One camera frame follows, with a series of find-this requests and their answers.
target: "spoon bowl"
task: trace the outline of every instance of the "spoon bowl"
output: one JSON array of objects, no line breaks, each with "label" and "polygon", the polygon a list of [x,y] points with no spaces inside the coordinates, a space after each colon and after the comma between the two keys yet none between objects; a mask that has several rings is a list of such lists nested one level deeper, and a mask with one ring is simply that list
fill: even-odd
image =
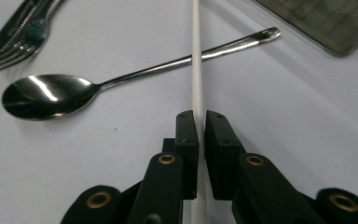
[{"label": "spoon bowl", "polygon": [[2,97],[2,104],[18,119],[58,119],[86,106],[99,90],[100,85],[81,77],[59,74],[30,76],[9,86]]},{"label": "spoon bowl", "polygon": [[[281,32],[273,27],[202,52],[202,61],[255,47],[277,39]],[[101,84],[69,75],[40,75],[22,78],[5,90],[2,104],[18,119],[49,120],[70,115],[88,105],[100,92],[116,85],[191,65],[191,55],[144,70],[116,77]]]}]

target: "hole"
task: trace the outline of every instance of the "hole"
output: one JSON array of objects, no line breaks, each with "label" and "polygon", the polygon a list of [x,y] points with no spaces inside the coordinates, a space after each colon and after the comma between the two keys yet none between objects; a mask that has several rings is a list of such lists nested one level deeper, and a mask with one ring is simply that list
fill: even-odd
[{"label": "hole", "polygon": [[160,224],[161,217],[157,214],[151,214],[147,216],[144,220],[144,224]]},{"label": "hole", "polygon": [[89,208],[100,208],[107,205],[110,200],[112,199],[112,196],[110,193],[106,190],[96,192],[89,196],[87,199],[87,206]]},{"label": "hole", "polygon": [[343,194],[332,194],[329,196],[330,202],[336,207],[347,211],[347,212],[357,212],[358,204],[348,196]]},{"label": "hole", "polygon": [[193,143],[193,140],[185,138],[182,140],[182,142],[188,144],[188,143]]},{"label": "hole", "polygon": [[173,155],[163,155],[158,158],[158,161],[164,165],[168,165],[175,162],[175,157]]},{"label": "hole", "polygon": [[264,164],[264,160],[258,156],[248,156],[246,157],[246,161],[255,166],[261,166]]}]

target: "fork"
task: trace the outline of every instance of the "fork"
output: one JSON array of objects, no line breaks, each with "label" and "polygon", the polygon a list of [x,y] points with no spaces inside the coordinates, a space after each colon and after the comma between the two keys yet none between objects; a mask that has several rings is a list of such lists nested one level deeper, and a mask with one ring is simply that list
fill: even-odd
[{"label": "fork", "polygon": [[0,49],[0,69],[39,52],[48,38],[48,19],[61,0],[34,0],[20,27]]}]

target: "spoon handle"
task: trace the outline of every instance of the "spoon handle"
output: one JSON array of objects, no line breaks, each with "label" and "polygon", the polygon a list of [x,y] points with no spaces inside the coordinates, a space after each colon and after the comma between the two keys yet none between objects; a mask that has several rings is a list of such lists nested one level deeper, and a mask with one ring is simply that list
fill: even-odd
[{"label": "spoon handle", "polygon": [[[267,30],[255,33],[253,35],[248,35],[244,38],[226,43],[224,45],[212,49],[207,49],[202,52],[201,59],[204,62],[227,54],[235,53],[244,49],[265,44],[269,41],[277,39],[280,35],[281,32],[279,31],[279,29],[272,27]],[[150,77],[162,72],[170,71],[180,67],[185,67],[188,65],[191,65],[191,55],[105,81],[99,84],[100,91],[104,91],[108,88],[126,83],[128,81],[136,80],[143,77]]]}]

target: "green cutting mat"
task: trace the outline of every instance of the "green cutting mat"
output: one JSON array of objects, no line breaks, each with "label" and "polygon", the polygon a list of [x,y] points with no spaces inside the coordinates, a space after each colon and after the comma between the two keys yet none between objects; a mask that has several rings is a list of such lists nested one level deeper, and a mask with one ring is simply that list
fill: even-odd
[{"label": "green cutting mat", "polygon": [[358,0],[255,1],[335,55],[358,48]]}]

